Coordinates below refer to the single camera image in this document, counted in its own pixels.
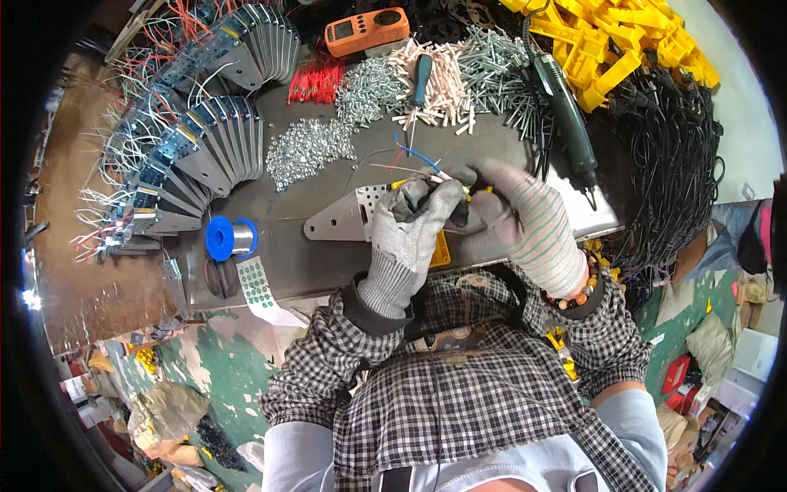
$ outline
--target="plaid shirt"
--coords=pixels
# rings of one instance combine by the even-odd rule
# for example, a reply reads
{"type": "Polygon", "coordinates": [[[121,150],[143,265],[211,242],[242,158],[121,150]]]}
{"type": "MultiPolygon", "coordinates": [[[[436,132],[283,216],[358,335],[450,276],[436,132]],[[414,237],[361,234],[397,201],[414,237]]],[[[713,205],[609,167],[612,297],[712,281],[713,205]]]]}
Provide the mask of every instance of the plaid shirt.
{"type": "Polygon", "coordinates": [[[440,401],[435,402],[429,357],[404,340],[404,330],[370,335],[345,317],[344,290],[318,308],[306,337],[286,352],[269,381],[261,410],[271,426],[290,421],[334,431],[338,490],[370,490],[371,477],[404,466],[461,461],[571,434],[612,490],[653,490],[647,475],[601,423],[580,394],[592,399],[621,381],[643,382],[651,346],[625,310],[623,293],[607,271],[599,305],[581,320],[560,315],[522,270],[524,331],[512,329],[517,306],[508,286],[486,270],[469,268],[427,281],[424,333],[472,327],[484,334],[472,351],[434,355],[440,401]],[[582,378],[578,389],[556,351],[542,340],[550,316],[565,327],[582,378]],[[373,368],[351,398],[357,373],[373,368]]]}

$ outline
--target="orange multimeter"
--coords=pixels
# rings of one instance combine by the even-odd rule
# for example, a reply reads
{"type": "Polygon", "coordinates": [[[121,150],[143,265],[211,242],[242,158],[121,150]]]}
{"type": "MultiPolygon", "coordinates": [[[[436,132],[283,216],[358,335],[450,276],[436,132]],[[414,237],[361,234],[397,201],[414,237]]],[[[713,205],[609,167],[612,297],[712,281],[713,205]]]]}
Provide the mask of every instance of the orange multimeter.
{"type": "Polygon", "coordinates": [[[410,23],[400,7],[375,10],[337,20],[325,27],[325,44],[335,57],[400,41],[410,35],[410,23]]]}

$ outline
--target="blue screwdriver handle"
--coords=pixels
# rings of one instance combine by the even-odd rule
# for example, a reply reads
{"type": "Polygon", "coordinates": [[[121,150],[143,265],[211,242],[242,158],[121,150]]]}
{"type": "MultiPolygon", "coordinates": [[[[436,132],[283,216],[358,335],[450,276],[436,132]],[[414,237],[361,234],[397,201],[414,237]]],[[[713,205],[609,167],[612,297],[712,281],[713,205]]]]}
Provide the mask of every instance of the blue screwdriver handle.
{"type": "Polygon", "coordinates": [[[432,73],[432,57],[428,54],[418,55],[416,69],[413,70],[412,78],[416,82],[416,87],[412,91],[412,105],[423,108],[427,104],[427,82],[432,73]]]}

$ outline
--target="workbench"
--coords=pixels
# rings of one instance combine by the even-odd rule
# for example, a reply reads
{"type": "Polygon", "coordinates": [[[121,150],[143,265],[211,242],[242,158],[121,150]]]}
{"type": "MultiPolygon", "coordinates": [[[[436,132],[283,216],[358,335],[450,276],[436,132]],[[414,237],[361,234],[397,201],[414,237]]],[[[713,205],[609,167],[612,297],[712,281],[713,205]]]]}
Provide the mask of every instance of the workbench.
{"type": "MultiPolygon", "coordinates": [[[[301,118],[320,118],[328,122],[334,117],[334,107],[311,102],[293,102],[286,105],[287,87],[277,87],[257,98],[257,106],[265,119],[265,150],[267,153],[272,136],[287,130],[290,123],[301,118]]],[[[397,155],[385,152],[369,157],[357,170],[360,160],[373,150],[393,148],[394,130],[404,138],[401,126],[389,115],[374,122],[369,129],[361,128],[351,138],[357,160],[339,160],[329,163],[325,169],[303,181],[293,183],[286,191],[275,192],[270,175],[265,173],[256,181],[240,183],[227,198],[218,198],[211,204],[209,213],[203,217],[204,225],[197,231],[181,233],[177,238],[166,238],[168,254],[177,258],[189,309],[209,310],[246,305],[238,289],[232,298],[222,299],[211,294],[206,286],[203,268],[205,251],[205,224],[210,216],[223,215],[234,220],[247,217],[254,221],[260,234],[255,255],[259,255],[265,268],[274,298],[282,301],[327,294],[348,283],[352,277],[367,270],[371,260],[371,243],[312,241],[303,232],[304,222],[325,209],[331,203],[353,192],[356,187],[392,183],[408,178],[412,173],[369,167],[367,164],[390,165],[397,155]]],[[[455,135],[456,128],[433,128],[417,123],[413,147],[436,161],[440,166],[465,166],[495,157],[503,162],[523,167],[528,160],[526,143],[519,141],[519,133],[503,126],[504,117],[481,114],[476,117],[474,134],[455,135]]],[[[557,166],[550,169],[548,184],[562,195],[568,211],[574,235],[578,239],[597,237],[614,231],[624,224],[631,214],[626,207],[628,200],[620,200],[630,191],[629,172],[626,167],[626,151],[598,142],[613,139],[604,132],[603,124],[588,125],[597,159],[600,162],[597,174],[602,190],[596,190],[597,211],[590,208],[585,197],[575,191],[568,179],[560,172],[561,155],[558,142],[553,147],[551,162],[557,166]]],[[[397,166],[421,169],[424,163],[415,156],[403,155],[397,166]]],[[[506,252],[486,231],[472,236],[446,233],[451,262],[434,271],[445,271],[471,265],[488,264],[506,258],[506,252]]]]}

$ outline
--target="stack of metal plates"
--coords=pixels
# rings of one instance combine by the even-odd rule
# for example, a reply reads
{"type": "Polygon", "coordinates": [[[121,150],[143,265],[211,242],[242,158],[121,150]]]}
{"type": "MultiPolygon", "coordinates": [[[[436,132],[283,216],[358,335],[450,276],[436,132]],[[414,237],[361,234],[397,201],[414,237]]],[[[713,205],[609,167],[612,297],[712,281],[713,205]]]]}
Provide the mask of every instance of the stack of metal plates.
{"type": "Polygon", "coordinates": [[[255,91],[269,80],[288,83],[295,73],[300,39],[295,27],[272,7],[246,4],[230,14],[245,29],[238,45],[208,70],[255,91]]]}
{"type": "Polygon", "coordinates": [[[137,235],[199,229],[214,198],[262,176],[263,127],[254,101],[243,97],[210,98],[189,108],[127,180],[133,199],[110,211],[111,220],[127,223],[123,237],[106,239],[111,254],[158,249],[137,235]]]}

